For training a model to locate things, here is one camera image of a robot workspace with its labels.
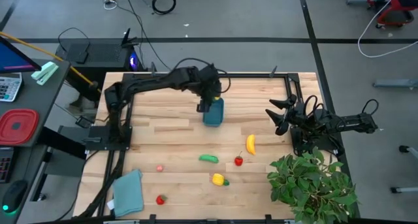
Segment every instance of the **wooden tabletop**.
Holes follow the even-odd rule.
[[[104,89],[122,76],[123,73],[108,73]],[[316,95],[322,102],[316,74],[304,72],[299,77],[304,99]],[[227,79],[221,81],[225,88]],[[288,205],[270,201],[271,186],[266,178],[274,170],[269,166],[272,161],[293,153],[290,134],[276,136],[276,128],[265,112],[271,109],[283,114],[268,100],[287,98],[284,81],[232,78],[231,88],[222,98],[224,120],[220,127],[213,128],[203,125],[202,114],[196,112],[200,98],[188,91],[161,89],[135,95],[132,144],[126,153],[123,173],[142,171],[144,210],[124,219],[148,219],[150,214],[156,214],[157,219],[264,219],[265,214],[271,214],[273,219],[294,218]],[[97,119],[106,116],[102,96]],[[250,134],[255,134],[256,155],[246,151]],[[244,163],[237,167],[233,161],[240,152]],[[199,161],[201,154],[215,155],[219,163]],[[85,165],[75,216],[87,208],[100,190],[107,156],[108,152],[99,152]],[[163,165],[164,171],[157,172],[157,165]],[[224,175],[230,186],[214,185],[213,173]],[[160,194],[168,198],[162,206],[155,203]]]

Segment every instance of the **blue towel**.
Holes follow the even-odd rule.
[[[133,170],[113,183],[116,217],[139,212],[144,209],[141,177],[142,173],[139,170]]]

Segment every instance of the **gray floor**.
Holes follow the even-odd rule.
[[[13,0],[0,0],[0,19]],[[131,27],[140,29],[132,14],[115,9],[104,10],[102,0],[20,0],[4,32],[19,38],[56,39],[60,32],[77,27],[92,38],[116,38]],[[365,7],[348,7],[345,0],[306,0],[316,37],[320,39],[356,39],[374,15]],[[299,0],[177,0],[172,14],[153,15],[141,0],[132,0],[142,16],[149,37],[279,37],[308,38]],[[118,0],[129,8],[127,0]],[[402,29],[377,30],[371,27],[365,38],[418,38],[418,22]],[[66,38],[80,38],[70,32]],[[36,44],[55,52],[57,44]],[[30,57],[43,57],[34,50],[16,45]],[[316,72],[310,44],[269,42],[154,43],[164,62],[173,65],[183,57],[199,57],[214,62],[226,71]],[[380,54],[402,45],[366,44],[368,54]],[[144,45],[145,63],[154,61],[163,69],[149,45]],[[418,46],[378,59],[360,55],[354,44],[320,44],[325,74],[334,107],[339,115],[356,114],[369,98],[380,102],[374,116],[383,129],[372,135],[343,133],[347,159],[361,201],[361,216],[374,219],[418,221],[417,194],[393,195],[390,186],[418,185],[418,161],[398,152],[398,145],[416,145],[417,92],[408,89],[376,89],[376,78],[417,78],[415,55]],[[63,86],[57,104],[67,106],[76,93]],[[48,125],[73,125],[74,118],[54,107]],[[75,196],[78,180],[51,177],[44,188],[50,199],[32,203],[22,212],[20,223],[53,220],[63,214]],[[48,208],[48,214],[39,210]]]

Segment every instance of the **red chair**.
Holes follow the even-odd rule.
[[[370,6],[376,8],[380,5],[380,8],[386,4],[382,1],[367,0]],[[378,24],[376,28],[380,28],[384,25],[397,25],[402,27],[404,24],[408,24],[413,21],[413,16],[410,11],[418,8],[418,0],[392,0],[390,5],[387,5],[385,10],[378,16]]]

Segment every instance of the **monitor screen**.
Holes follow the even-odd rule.
[[[17,48],[0,39],[0,73],[38,71],[39,65],[31,61]]]

